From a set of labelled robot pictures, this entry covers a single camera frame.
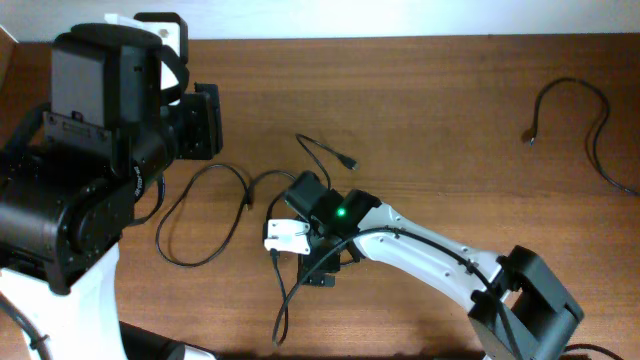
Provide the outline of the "black cable gold plug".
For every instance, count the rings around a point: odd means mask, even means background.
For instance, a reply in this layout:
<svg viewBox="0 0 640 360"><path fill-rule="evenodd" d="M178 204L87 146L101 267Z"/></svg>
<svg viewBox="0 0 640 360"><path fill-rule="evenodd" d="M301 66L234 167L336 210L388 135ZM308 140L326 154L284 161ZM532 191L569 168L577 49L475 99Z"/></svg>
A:
<svg viewBox="0 0 640 360"><path fill-rule="evenodd" d="M257 185L272 176L294 178L278 169L247 178L238 168L224 163L197 170L158 222L154 245L160 257L185 269L219 258L230 245L244 212L253 205Z"/></svg>

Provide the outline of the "black cable short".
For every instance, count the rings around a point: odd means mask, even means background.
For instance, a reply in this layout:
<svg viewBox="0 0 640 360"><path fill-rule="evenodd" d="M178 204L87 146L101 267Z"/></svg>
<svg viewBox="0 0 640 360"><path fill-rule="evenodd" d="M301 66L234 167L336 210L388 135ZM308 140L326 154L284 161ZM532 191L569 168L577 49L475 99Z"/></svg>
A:
<svg viewBox="0 0 640 360"><path fill-rule="evenodd" d="M524 130L521 134L521 141L533 147L535 145L538 132L539 132L539 124L540 124L540 111L542 108L542 101L544 97L556 86L560 84L570 83L577 84L581 87L586 88L588 91L594 94L594 96L601 103L601 111L600 114L596 116L596 119L592 121L590 128L588 129L585 140L584 140L584 148L587 155L587 159L589 160L591 166L594 168L596 173L603 178L607 183L630 196L638 197L639 189L631 188L620 181L611 177L608 172L605 170L602 165L599 155L598 155L598 143L599 138L603 132L604 127L607 125L611 115L611 104L608 97L604 94L604 92L596 87L595 85L589 83L588 81L575 77L558 77L550 82L546 83L536 94L533 112L532 112L532 121L531 125L528 129Z"/></svg>

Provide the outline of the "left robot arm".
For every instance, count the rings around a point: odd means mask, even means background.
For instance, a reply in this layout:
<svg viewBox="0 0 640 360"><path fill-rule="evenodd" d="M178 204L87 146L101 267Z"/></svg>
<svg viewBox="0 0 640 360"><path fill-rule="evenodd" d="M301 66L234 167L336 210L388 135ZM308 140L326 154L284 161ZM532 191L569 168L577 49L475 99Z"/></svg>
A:
<svg viewBox="0 0 640 360"><path fill-rule="evenodd" d="M123 323L119 241L176 160L222 148L213 84L191 84L174 13L87 23L52 46L50 99L1 152L1 306L40 359L207 359Z"/></svg>

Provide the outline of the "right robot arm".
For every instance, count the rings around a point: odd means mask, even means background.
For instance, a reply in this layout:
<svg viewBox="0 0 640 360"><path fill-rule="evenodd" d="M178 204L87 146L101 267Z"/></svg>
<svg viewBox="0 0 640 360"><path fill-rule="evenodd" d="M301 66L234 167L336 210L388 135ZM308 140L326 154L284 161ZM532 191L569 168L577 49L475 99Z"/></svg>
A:
<svg viewBox="0 0 640 360"><path fill-rule="evenodd" d="M284 193L302 220L297 284L317 286L341 256L400 269L460 305L488 359L554 360L584 312L545 261L515 246L508 255L472 248L426 229L374 195L342 196L311 171Z"/></svg>

